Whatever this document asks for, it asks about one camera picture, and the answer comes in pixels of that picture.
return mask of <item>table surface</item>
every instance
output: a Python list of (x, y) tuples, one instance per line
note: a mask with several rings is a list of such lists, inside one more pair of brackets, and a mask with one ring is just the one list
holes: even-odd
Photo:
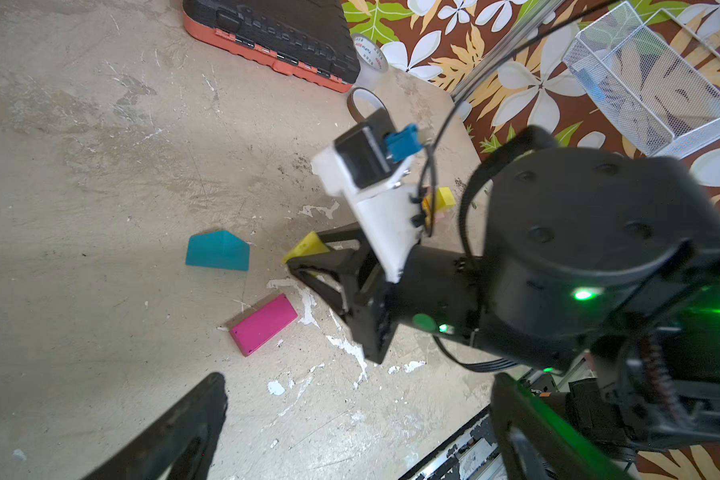
[[(452, 107), (396, 70), (377, 93), (399, 128)], [(212, 371), (224, 480), (396, 478), (487, 403), (491, 376), (430, 337), (401, 328), (366, 366), (324, 302), (268, 288), (305, 234), (353, 220), (309, 165), (353, 124), (344, 94), (191, 38), (179, 2), (0, 2), (0, 478), (81, 477)], [(441, 184), (459, 196), (477, 164), (456, 121)], [(428, 244), (458, 248), (453, 216)], [(248, 273), (184, 265), (219, 228)], [(244, 358), (217, 327), (275, 291), (315, 321)]]

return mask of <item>roll of tape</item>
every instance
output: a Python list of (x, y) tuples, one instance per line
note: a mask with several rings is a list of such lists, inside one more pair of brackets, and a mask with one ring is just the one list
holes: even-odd
[(387, 109), (384, 102), (379, 100), (372, 91), (364, 88), (355, 88), (349, 92), (349, 96), (347, 97), (347, 109), (349, 109), (349, 114), (352, 118), (354, 118), (358, 123), (365, 120), (363, 114), (361, 114), (360, 110), (358, 110), (358, 101), (368, 102), (374, 108), (373, 111), (379, 110), (380, 108), (384, 108), (384, 110)]
[(352, 34), (352, 41), (360, 60), (360, 74), (355, 81), (355, 87), (373, 90), (389, 70), (387, 58), (376, 43), (365, 35)]

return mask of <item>wire basket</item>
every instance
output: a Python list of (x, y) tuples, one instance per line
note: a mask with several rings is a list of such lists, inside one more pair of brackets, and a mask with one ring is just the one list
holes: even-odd
[[(720, 60), (667, 10), (657, 14)], [(651, 18), (643, 22), (624, 2), (579, 32), (563, 62), (637, 149), (683, 158), (720, 138), (720, 90), (647, 26)]]

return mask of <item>blue connector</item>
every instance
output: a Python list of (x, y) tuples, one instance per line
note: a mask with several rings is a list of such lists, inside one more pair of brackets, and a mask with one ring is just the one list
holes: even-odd
[(387, 142), (387, 152), (395, 163), (405, 160), (424, 148), (418, 141), (418, 128), (414, 124), (410, 124), (396, 134), (387, 135), (385, 141)]

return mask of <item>yellow block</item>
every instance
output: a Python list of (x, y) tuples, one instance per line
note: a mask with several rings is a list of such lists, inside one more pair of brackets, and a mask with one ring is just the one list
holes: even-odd
[(317, 233), (313, 231), (309, 232), (302, 241), (298, 242), (296, 246), (294, 246), (291, 251), (282, 258), (282, 262), (285, 264), (288, 260), (297, 256), (326, 254), (327, 252), (330, 252), (330, 250), (320, 240)]
[[(434, 212), (446, 211), (455, 205), (456, 199), (453, 193), (451, 193), (451, 189), (448, 187), (438, 188), (438, 192), (434, 196)], [(424, 209), (429, 212), (429, 196), (424, 199)]]

